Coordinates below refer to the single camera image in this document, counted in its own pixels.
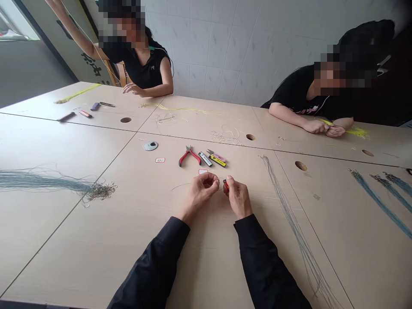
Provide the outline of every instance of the pliers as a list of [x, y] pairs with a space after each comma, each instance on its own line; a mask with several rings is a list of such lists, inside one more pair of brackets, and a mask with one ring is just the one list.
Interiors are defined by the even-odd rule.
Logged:
[[182, 167], [182, 161], [188, 155], [188, 153], [190, 153], [192, 156], [194, 156], [196, 158], [196, 160], [199, 162], [199, 165], [202, 165], [202, 161], [200, 160], [200, 158], [193, 153], [192, 146], [189, 146], [189, 147], [186, 146], [186, 153], [179, 160], [179, 166], [180, 167]]

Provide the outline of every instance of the blue fishing line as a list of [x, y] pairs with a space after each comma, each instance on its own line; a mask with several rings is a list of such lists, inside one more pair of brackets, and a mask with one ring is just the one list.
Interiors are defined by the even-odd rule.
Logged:
[[385, 173], [385, 172], [383, 172], [383, 173], [386, 175], [386, 178], [389, 181], [392, 181], [394, 184], [398, 185], [402, 190], [404, 190], [407, 194], [409, 194], [409, 196], [412, 197], [412, 187], [408, 183], [404, 182], [402, 179], [400, 179], [400, 178], [398, 178], [398, 177], [396, 177], [392, 174], [388, 174], [388, 173]]
[[398, 199], [398, 201], [400, 201], [402, 205], [404, 205], [406, 209], [408, 209], [409, 212], [412, 213], [412, 206], [403, 198], [402, 195], [399, 194], [398, 191], [396, 191], [394, 187], [392, 187], [391, 183], [388, 180], [382, 179], [381, 176], [379, 175], [369, 175], [369, 176], [371, 176], [373, 179], [376, 179], [380, 184], [382, 184], [385, 188], [387, 188], [389, 192], [391, 192], [393, 196], [395, 196]]
[[356, 181], [365, 189], [366, 193], [378, 204], [378, 206], [383, 210], [383, 212], [391, 218], [391, 220], [410, 238], [412, 239], [412, 232], [411, 230], [403, 224], [403, 222], [391, 211], [389, 208], [381, 201], [381, 199], [369, 188], [369, 185], [366, 183], [364, 178], [361, 174], [359, 174], [356, 170], [348, 169], [349, 172], [352, 173], [352, 176], [356, 179]]

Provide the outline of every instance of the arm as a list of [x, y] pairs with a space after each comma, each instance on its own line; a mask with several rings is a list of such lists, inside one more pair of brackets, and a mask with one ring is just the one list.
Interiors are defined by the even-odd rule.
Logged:
[[353, 117], [336, 119], [327, 130], [326, 135], [329, 137], [339, 137], [345, 134], [352, 127], [353, 123]]
[[170, 69], [170, 61], [164, 57], [160, 62], [160, 73], [162, 75], [163, 84], [153, 88], [142, 89], [135, 83], [127, 84], [123, 88], [123, 93], [132, 91], [133, 94], [138, 94], [141, 97], [162, 97], [173, 93], [173, 78]]
[[149, 243], [116, 291], [108, 309], [164, 308], [176, 276], [176, 265], [196, 213], [219, 190], [211, 173], [195, 177], [176, 217], [171, 217]]
[[70, 33], [76, 44], [91, 58], [108, 60], [109, 58], [103, 52], [98, 44], [93, 44], [85, 35], [83, 35], [76, 25], [72, 22], [66, 12], [61, 0], [46, 0], [47, 4], [51, 7], [56, 16], [60, 19], [63, 26]]
[[255, 308], [311, 308], [254, 216], [248, 188], [232, 176], [227, 177], [227, 183], [230, 189], [224, 187], [224, 192], [238, 218], [235, 228], [240, 257]]
[[307, 122], [305, 118], [299, 116], [298, 114], [295, 114], [292, 110], [290, 110], [290, 108], [277, 102], [274, 102], [270, 105], [269, 114], [301, 128], [303, 128], [303, 126]]
[[278, 102], [274, 102], [270, 105], [269, 113], [280, 120], [301, 127], [310, 133], [324, 132], [329, 128], [327, 124], [319, 120], [306, 120], [298, 114], [295, 114], [290, 108]]

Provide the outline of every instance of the person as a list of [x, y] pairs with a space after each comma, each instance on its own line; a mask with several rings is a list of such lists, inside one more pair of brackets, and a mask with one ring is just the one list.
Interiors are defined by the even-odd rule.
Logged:
[[99, 11], [117, 27], [121, 36], [100, 38], [93, 44], [69, 18], [61, 0], [45, 0], [60, 19], [77, 45], [91, 58], [124, 62], [131, 79], [123, 93], [132, 92], [141, 97], [160, 97], [173, 93], [173, 78], [167, 51], [153, 40], [144, 25], [138, 0], [100, 0]]
[[[388, 55], [394, 28], [393, 21], [382, 20], [347, 31], [324, 61], [295, 70], [261, 107], [310, 133], [343, 135], [354, 123], [349, 88], [370, 87], [377, 64]], [[324, 115], [333, 124], [307, 120], [299, 114]]]
[[[278, 256], [252, 211], [246, 185], [227, 176], [230, 206], [237, 217], [240, 257], [256, 309], [311, 308]], [[136, 261], [112, 298], [109, 309], [165, 308], [176, 276], [176, 265], [196, 213], [219, 190], [219, 178], [204, 173], [193, 178], [183, 206], [171, 217]]]

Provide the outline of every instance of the hand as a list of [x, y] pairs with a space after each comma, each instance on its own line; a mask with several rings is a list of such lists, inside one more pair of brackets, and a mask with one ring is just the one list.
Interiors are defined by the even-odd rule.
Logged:
[[140, 88], [138, 85], [136, 85], [135, 83], [130, 83], [127, 84], [124, 88], [123, 88], [123, 93], [127, 93], [132, 91], [133, 94], [138, 94], [141, 97], [146, 97], [146, 90]]
[[307, 121], [302, 128], [310, 133], [319, 133], [329, 129], [329, 126], [319, 120], [311, 120]]
[[226, 177], [226, 182], [229, 185], [229, 190], [223, 186], [223, 192], [229, 197], [230, 206], [237, 219], [240, 220], [252, 215], [248, 187], [235, 181], [230, 175]]
[[338, 136], [343, 135], [345, 132], [346, 132], [346, 129], [344, 127], [333, 124], [327, 130], [326, 135], [329, 137], [338, 137]]
[[203, 173], [194, 177], [186, 201], [176, 218], [190, 225], [194, 215], [202, 209], [209, 199], [219, 190], [219, 178], [212, 173]]

